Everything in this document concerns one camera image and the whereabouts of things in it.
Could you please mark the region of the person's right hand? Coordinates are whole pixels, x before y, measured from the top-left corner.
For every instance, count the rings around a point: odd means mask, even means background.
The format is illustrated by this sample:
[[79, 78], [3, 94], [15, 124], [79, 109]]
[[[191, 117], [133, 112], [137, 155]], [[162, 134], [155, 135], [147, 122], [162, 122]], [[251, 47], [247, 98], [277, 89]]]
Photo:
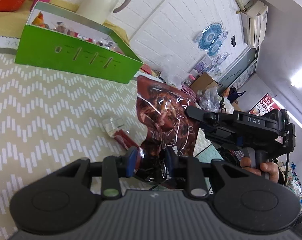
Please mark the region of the person's right hand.
[[279, 167], [273, 162], [261, 163], [259, 168], [253, 168], [250, 158], [243, 157], [240, 161], [240, 166], [257, 176], [261, 176], [263, 172], [268, 173], [270, 181], [279, 182]]

